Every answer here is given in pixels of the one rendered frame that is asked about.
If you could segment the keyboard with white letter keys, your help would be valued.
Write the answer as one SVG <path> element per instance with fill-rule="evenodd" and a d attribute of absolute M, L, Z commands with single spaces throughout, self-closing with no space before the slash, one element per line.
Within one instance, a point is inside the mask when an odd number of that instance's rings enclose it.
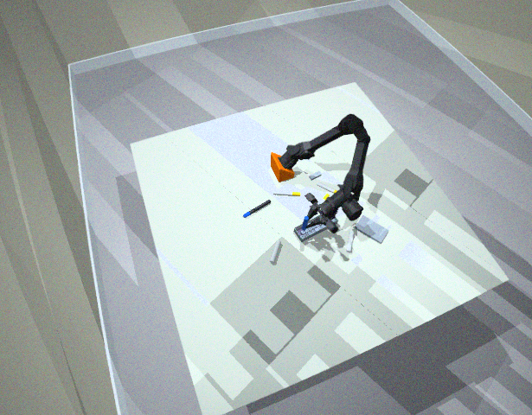
<path fill-rule="evenodd" d="M 321 214 L 319 216 L 317 216 L 319 218 L 322 218 Z M 307 226 L 312 223 L 317 217 L 311 219 L 308 221 L 308 224 Z M 333 219 L 332 221 L 335 222 L 335 224 L 338 223 L 338 218 L 336 217 L 335 219 Z M 327 226 L 325 226 L 324 224 L 322 225 L 316 225 L 314 227 L 309 227 L 309 228 L 306 228 L 306 230 L 303 232 L 303 224 L 297 226 L 297 227 L 294 227 L 294 233 L 298 236 L 298 238 L 300 239 L 301 242 L 321 233 L 322 231 L 328 229 Z"/>

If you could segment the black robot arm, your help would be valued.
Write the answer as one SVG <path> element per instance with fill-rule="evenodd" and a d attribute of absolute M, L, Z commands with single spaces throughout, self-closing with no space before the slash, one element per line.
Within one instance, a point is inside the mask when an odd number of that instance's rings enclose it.
<path fill-rule="evenodd" d="M 354 114 L 341 119 L 334 128 L 326 131 L 319 137 L 303 141 L 297 144 L 288 144 L 286 152 L 278 159 L 285 169 L 292 169 L 298 159 L 310 159 L 315 156 L 315 151 L 326 144 L 344 136 L 354 134 L 357 138 L 356 149 L 351 167 L 344 177 L 343 184 L 337 184 L 340 188 L 332 198 L 342 207 L 342 211 L 350 221 L 358 219 L 364 209 L 359 203 L 360 193 L 363 189 L 363 168 L 365 165 L 370 136 L 363 126 L 363 121 Z M 354 194 L 351 194 L 354 193 Z"/>

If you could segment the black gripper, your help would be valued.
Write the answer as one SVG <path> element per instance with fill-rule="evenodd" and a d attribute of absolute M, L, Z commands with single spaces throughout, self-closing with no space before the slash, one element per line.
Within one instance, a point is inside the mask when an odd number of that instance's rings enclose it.
<path fill-rule="evenodd" d="M 312 223 L 310 223 L 306 228 L 309 228 L 309 227 L 314 227 L 316 225 L 322 225 L 324 224 L 325 226 L 327 226 L 329 228 L 329 230 L 332 232 L 332 233 L 337 233 L 339 228 L 337 227 L 337 225 L 335 224 L 334 221 L 330 220 L 328 217 L 330 217 L 331 214 L 333 214 L 334 212 L 338 211 L 339 210 L 339 205 L 334 201 L 334 199 L 332 198 L 332 196 L 329 198 L 326 198 L 327 200 L 324 201 L 322 204 L 318 204 L 318 200 L 316 199 L 316 197 L 312 194 L 312 193 L 308 193 L 304 196 L 307 201 L 310 201 L 312 205 L 310 205 L 310 210 L 307 214 L 307 216 L 309 217 L 309 220 L 317 215 L 319 212 L 322 216 L 322 218 L 319 218 L 317 217 Z M 321 211 L 321 209 L 322 211 Z M 308 221 L 309 221 L 308 220 Z"/>

